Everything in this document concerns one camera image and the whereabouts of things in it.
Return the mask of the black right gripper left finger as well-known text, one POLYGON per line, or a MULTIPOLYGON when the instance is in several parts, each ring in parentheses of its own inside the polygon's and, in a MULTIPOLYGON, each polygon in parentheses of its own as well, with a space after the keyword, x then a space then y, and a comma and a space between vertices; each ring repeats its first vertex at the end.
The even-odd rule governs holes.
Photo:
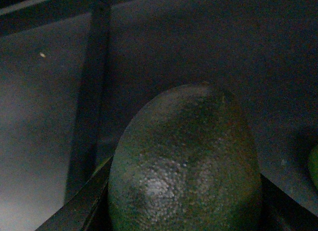
POLYGON ((113 156, 107 158, 81 188, 81 190, 55 214, 46 220, 38 231, 86 231, 106 196, 113 156))

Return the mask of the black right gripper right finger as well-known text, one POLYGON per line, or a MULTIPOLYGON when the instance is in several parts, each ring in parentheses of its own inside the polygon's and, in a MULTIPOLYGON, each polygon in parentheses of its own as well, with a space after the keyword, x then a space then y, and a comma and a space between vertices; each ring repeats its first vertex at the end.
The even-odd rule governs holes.
POLYGON ((318 217, 261 175, 263 207, 260 231, 316 231, 318 217))

